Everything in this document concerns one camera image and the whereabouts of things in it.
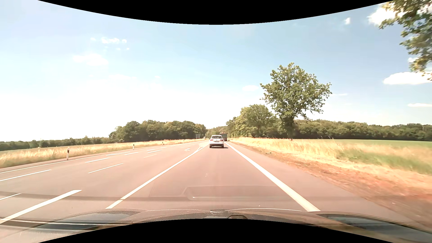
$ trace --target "road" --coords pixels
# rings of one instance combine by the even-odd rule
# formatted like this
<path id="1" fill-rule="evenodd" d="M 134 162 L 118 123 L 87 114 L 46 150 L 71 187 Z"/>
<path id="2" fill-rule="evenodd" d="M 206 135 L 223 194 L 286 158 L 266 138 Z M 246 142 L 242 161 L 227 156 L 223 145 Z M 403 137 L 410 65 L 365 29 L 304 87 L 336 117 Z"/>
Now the road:
<path id="1" fill-rule="evenodd" d="M 106 208 L 282 208 L 412 221 L 245 147 L 208 141 L 0 169 L 0 237 L 14 220 L 49 221 Z"/>

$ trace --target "car hood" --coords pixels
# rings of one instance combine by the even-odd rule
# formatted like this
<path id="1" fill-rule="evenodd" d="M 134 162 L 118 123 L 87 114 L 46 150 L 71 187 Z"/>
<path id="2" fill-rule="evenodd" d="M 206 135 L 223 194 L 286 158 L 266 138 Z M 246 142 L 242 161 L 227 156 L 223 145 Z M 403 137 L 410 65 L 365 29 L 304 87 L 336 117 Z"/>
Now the car hood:
<path id="1" fill-rule="evenodd" d="M 332 230 L 354 233 L 389 242 L 432 242 L 432 234 L 429 229 L 419 229 L 398 222 L 387 221 L 369 215 L 352 214 L 344 212 L 303 212 L 297 210 L 280 208 L 235 208 L 235 209 L 199 209 L 199 208 L 175 208 L 162 210 L 142 209 L 105 209 L 87 213 L 71 215 L 67 218 L 50 222 L 37 221 L 12 221 L 15 232 L 0 239 L 1 243 L 32 243 L 57 239 L 77 233 L 93 230 L 118 227 L 130 224 L 148 223 L 154 221 L 178 220 L 178 219 L 252 219 L 278 221 L 292 224 L 303 224 L 309 226 L 325 227 Z M 400 237 L 400 229 L 391 229 L 390 233 L 373 232 L 365 230 L 347 222 L 351 219 L 369 219 L 378 222 L 378 227 L 383 225 L 399 224 L 409 229 L 405 234 L 413 234 L 411 238 Z"/>

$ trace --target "green truck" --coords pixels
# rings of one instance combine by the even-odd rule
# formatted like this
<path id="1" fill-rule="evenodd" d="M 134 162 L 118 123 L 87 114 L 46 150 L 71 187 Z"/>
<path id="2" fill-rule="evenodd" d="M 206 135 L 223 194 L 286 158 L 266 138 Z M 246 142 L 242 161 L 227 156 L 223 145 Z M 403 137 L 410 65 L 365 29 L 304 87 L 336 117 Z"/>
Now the green truck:
<path id="1" fill-rule="evenodd" d="M 222 136 L 224 141 L 228 141 L 228 134 L 221 132 L 221 133 L 219 133 L 219 135 Z"/>

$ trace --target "grass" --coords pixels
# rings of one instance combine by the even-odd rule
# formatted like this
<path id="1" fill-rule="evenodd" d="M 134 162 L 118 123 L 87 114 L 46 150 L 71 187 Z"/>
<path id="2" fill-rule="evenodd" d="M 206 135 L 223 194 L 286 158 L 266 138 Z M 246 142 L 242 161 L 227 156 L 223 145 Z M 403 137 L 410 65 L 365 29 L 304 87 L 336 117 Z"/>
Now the grass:
<path id="1" fill-rule="evenodd" d="M 373 164 L 432 175 L 432 142 L 385 140 L 269 139 L 240 137 L 233 142 L 268 151 Z"/>
<path id="2" fill-rule="evenodd" d="M 164 141 L 148 141 L 148 142 L 135 142 L 135 143 L 117 143 L 117 144 L 90 144 L 90 145 L 76 145 L 69 146 L 69 158 L 90 155 L 96 153 L 105 153 L 119 150 L 149 147 L 163 144 L 182 144 L 204 139 L 186 139 L 186 140 L 164 140 Z M 0 168 L 17 166 L 23 164 L 30 164 L 48 160 L 65 159 L 68 146 L 64 147 L 47 147 L 47 148 L 32 148 L 20 150 L 7 150 L 0 151 Z"/>

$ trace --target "white car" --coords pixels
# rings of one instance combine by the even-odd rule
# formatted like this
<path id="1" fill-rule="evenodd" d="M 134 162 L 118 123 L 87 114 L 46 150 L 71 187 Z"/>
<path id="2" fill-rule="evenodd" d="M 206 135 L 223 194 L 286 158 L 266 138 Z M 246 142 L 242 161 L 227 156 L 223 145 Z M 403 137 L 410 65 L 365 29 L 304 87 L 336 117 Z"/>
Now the white car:
<path id="1" fill-rule="evenodd" d="M 221 135 L 213 135 L 210 138 L 210 147 L 213 146 L 224 147 L 223 137 Z"/>

